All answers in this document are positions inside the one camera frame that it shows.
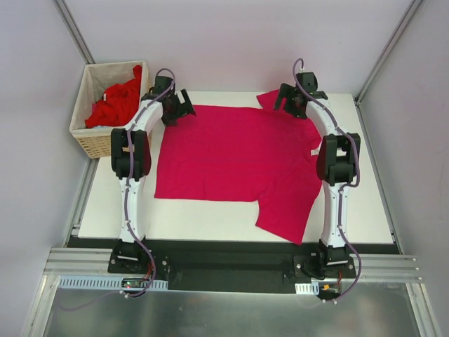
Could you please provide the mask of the magenta t shirt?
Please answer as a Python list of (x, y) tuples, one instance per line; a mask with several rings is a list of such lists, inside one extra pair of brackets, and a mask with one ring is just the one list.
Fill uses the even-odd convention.
[(259, 228), (301, 244), (321, 189), (321, 137), (312, 121), (275, 110), (276, 95), (259, 95), (256, 108), (197, 105), (168, 126), (156, 198), (255, 201)]

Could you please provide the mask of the wicker laundry basket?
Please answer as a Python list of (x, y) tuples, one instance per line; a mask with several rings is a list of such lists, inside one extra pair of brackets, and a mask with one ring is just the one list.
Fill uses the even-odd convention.
[(142, 66), (140, 95), (144, 95), (151, 86), (148, 66), (144, 60), (92, 64), (84, 67), (69, 132), (91, 159), (108, 157), (111, 154), (112, 131), (111, 127), (86, 128), (85, 120), (92, 114), (92, 104), (96, 103), (110, 86), (124, 84), (133, 79), (133, 68), (136, 65)]

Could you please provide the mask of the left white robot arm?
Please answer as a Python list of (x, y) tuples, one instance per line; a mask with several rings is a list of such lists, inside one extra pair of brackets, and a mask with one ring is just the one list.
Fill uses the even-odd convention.
[(144, 94), (137, 112), (122, 127), (113, 128), (111, 168), (121, 191), (121, 231), (112, 250), (109, 270), (134, 273), (153, 271), (152, 260), (142, 240), (145, 238), (143, 190), (152, 167), (149, 136), (157, 123), (176, 124), (179, 118), (195, 115), (188, 92), (175, 90), (175, 75), (156, 73), (154, 85)]

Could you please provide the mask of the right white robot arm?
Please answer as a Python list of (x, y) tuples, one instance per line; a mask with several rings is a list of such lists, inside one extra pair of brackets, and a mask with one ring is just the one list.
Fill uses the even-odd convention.
[(325, 195), (323, 231), (316, 255), (302, 263), (301, 271), (309, 277), (325, 279), (350, 263), (347, 204), (349, 190), (360, 184), (361, 138), (338, 124), (330, 111), (328, 96), (318, 90), (313, 72), (293, 74), (295, 85), (280, 85), (274, 109), (310, 120), (321, 136), (316, 174)]

